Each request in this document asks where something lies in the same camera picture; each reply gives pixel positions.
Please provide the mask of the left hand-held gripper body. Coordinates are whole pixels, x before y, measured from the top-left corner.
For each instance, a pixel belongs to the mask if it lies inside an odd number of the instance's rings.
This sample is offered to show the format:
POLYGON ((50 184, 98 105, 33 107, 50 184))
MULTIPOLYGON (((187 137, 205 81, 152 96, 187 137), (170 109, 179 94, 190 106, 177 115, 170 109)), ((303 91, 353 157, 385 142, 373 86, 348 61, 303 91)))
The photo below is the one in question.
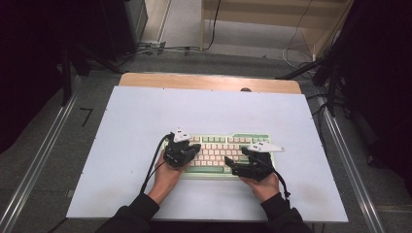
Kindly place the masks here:
POLYGON ((189 144, 191 136, 183 129, 177 128, 168 137, 164 160, 173 168, 182 168, 194 158, 194 147, 189 144))

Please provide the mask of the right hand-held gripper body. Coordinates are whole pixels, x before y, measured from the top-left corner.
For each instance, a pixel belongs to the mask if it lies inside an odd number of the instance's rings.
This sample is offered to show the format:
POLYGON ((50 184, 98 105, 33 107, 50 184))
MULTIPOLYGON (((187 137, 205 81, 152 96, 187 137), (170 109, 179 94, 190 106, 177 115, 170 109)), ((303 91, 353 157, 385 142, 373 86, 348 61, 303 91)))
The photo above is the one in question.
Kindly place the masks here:
POLYGON ((256 142, 247 146, 246 148, 254 151, 256 153, 256 157, 247 157, 249 163, 240 165, 239 176, 243 178, 253 179, 257 182, 264 180, 274 171, 273 163, 271 160, 271 153, 285 151, 284 148, 266 142, 256 142))

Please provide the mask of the green and beige keyboard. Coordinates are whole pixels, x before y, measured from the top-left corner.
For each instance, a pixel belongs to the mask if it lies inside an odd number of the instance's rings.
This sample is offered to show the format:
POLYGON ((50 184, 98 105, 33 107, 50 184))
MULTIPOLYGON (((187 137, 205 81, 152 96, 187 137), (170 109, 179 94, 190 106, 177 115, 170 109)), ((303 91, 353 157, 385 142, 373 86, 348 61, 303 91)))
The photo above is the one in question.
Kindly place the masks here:
POLYGON ((238 176, 233 176, 229 168, 224 164, 227 156, 238 164, 248 164, 249 160, 241 151, 256 142, 270 143, 268 134, 235 133, 232 135, 193 135, 189 144, 200 144, 201 149, 195 158, 188 163, 188 168, 182 175, 183 179, 193 180, 233 180, 238 176))

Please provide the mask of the person's right hand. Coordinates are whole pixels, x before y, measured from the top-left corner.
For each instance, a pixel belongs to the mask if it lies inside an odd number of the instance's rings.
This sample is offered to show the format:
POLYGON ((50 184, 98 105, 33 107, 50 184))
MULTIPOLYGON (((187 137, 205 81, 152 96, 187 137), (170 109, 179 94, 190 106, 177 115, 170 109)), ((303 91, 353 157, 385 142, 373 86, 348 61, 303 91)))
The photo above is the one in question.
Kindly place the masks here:
POLYGON ((279 180, 274 174, 269 175, 261 182, 247 178, 241 178, 241 181, 252 189, 253 194, 260 202, 264 202, 280 192, 279 180))

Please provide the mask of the person's left hand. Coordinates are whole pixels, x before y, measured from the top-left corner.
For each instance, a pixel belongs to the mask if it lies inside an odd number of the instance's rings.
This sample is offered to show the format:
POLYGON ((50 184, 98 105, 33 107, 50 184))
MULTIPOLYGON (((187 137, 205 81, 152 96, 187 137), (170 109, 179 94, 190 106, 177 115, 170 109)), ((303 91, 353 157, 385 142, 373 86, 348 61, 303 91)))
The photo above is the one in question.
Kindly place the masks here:
POLYGON ((167 164, 163 155, 161 155, 156 163, 156 168, 154 185, 148 193, 148 196, 160 205, 175 188, 181 175, 187 170, 188 165, 181 168, 174 168, 167 164))

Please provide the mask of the white table cover board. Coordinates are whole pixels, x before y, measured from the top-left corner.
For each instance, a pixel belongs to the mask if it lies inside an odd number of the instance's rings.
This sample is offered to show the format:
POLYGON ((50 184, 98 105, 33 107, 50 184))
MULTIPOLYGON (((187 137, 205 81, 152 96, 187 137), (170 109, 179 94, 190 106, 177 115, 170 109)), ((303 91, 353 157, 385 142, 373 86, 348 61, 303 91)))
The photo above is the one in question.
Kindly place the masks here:
POLYGON ((307 222, 345 222, 347 215, 306 99, 301 94, 117 86, 95 136, 67 215, 112 216, 131 203, 161 138, 267 133, 290 200, 307 222))

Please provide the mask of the wooden table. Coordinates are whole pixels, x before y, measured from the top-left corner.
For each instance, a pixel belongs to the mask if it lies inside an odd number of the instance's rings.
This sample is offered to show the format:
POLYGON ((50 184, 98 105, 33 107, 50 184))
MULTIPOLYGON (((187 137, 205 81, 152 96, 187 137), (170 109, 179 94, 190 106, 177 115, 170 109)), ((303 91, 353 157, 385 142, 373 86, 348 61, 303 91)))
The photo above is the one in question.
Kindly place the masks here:
POLYGON ((249 89, 251 92, 301 93, 300 86, 295 81, 252 79, 218 75, 125 73, 121 76, 119 85, 222 91, 241 91, 242 89, 249 89))

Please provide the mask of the black metal stand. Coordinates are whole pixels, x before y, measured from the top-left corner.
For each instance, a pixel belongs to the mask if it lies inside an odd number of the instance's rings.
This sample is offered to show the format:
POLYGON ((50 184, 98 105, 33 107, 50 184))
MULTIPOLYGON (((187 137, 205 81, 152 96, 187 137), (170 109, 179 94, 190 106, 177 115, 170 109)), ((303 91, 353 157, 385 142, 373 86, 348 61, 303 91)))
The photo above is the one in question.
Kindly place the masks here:
POLYGON ((310 70, 317 68, 317 72, 312 79, 312 83, 315 86, 321 86, 329 81, 328 89, 326 94, 326 108, 329 110, 330 114, 334 117, 336 105, 335 96, 337 84, 339 81, 339 65, 334 62, 331 58, 323 57, 316 61, 309 62, 301 68, 297 68, 289 74, 282 77, 278 77, 278 80, 292 80, 295 77, 302 75, 310 70))

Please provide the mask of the grey power strip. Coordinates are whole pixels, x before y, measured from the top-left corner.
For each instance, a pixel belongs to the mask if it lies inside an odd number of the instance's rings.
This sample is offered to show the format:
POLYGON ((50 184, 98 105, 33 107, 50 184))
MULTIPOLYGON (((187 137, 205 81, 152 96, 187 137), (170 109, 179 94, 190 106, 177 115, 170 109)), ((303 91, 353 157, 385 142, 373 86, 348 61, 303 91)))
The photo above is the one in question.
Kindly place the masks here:
POLYGON ((165 48, 165 42, 141 42, 139 50, 165 48))

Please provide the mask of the light wooden shelf unit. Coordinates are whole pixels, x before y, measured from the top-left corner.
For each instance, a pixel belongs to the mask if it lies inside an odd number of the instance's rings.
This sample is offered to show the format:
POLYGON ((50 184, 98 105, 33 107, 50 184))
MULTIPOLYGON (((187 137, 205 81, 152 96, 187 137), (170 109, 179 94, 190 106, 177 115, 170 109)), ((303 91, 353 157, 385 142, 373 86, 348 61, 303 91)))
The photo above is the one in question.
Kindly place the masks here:
POLYGON ((199 46, 206 19, 294 27, 315 58, 322 57, 342 29, 355 0, 201 0, 199 46))

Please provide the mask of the black cabinet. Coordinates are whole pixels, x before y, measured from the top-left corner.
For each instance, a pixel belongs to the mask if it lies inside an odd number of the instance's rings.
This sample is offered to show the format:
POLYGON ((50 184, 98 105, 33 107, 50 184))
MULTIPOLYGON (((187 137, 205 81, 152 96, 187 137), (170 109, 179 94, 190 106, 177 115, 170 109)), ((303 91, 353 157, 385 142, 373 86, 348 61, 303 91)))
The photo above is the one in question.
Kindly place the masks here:
POLYGON ((100 0, 105 27, 108 32, 108 50, 111 59, 129 56, 137 51, 148 22, 145 0, 100 0))

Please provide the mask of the dark curtain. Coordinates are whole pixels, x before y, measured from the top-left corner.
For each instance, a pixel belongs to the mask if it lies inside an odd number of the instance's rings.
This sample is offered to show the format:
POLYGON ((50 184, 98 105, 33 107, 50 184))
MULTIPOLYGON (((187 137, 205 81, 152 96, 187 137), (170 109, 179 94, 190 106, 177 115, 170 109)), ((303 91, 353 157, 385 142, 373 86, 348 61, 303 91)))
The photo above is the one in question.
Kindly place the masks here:
POLYGON ((371 156, 412 196, 412 0, 354 0, 339 39, 343 93, 371 156))

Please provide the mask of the aluminium floor rail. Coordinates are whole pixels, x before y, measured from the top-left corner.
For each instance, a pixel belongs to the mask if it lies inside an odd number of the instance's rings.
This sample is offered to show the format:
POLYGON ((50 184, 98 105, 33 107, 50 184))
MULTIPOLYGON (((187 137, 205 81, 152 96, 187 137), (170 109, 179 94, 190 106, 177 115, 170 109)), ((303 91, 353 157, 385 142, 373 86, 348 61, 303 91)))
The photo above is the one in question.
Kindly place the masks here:
POLYGON ((0 233, 11 233, 78 98, 57 93, 0 158, 0 233))
POLYGON ((328 110, 324 110, 327 128, 342 160, 347 177, 357 197, 360 210, 370 233, 386 233, 381 219, 367 188, 361 178, 361 173, 352 157, 350 149, 341 133, 337 120, 328 110))

